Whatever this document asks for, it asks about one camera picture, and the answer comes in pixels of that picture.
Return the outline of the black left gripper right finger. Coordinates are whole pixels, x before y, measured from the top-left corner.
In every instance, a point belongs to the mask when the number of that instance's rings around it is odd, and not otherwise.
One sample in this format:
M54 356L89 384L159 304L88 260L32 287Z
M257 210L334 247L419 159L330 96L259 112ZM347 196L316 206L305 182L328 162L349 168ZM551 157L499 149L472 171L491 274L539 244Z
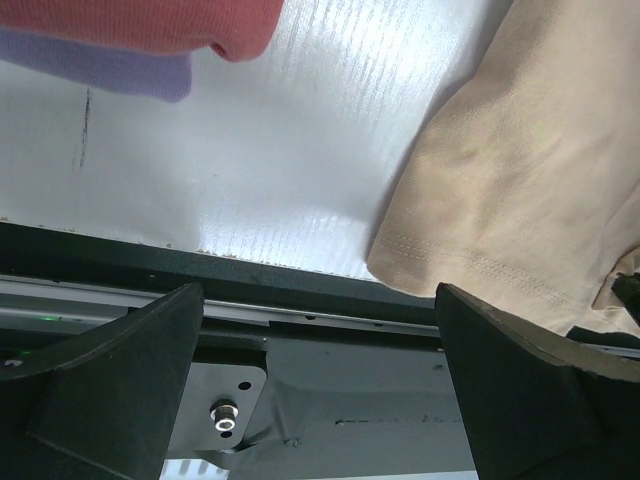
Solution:
M435 313L479 478L638 478L638 361L450 284Z

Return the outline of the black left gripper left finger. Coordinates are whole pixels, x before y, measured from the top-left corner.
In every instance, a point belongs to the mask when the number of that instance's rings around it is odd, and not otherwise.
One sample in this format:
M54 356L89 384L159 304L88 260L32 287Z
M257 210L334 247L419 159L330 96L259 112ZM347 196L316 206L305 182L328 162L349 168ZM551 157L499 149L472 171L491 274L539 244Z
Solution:
M187 284L1 365L4 479L160 476L203 318Z

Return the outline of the beige t shirt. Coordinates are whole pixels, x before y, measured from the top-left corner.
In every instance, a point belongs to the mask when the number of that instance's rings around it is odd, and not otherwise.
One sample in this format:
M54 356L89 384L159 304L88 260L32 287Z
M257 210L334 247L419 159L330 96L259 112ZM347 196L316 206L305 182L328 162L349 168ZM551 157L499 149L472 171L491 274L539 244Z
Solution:
M612 285L639 270L638 3L514 2L422 131L367 267L561 335L637 335Z

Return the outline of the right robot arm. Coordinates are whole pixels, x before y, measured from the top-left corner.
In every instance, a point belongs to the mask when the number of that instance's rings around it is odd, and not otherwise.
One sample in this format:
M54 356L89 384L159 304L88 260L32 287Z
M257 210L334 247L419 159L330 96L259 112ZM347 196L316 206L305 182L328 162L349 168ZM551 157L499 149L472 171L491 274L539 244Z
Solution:
M622 302L625 312L639 324L639 274L619 274L613 282L614 298ZM639 361L639 338L627 333L596 333L574 327L568 338L605 353Z

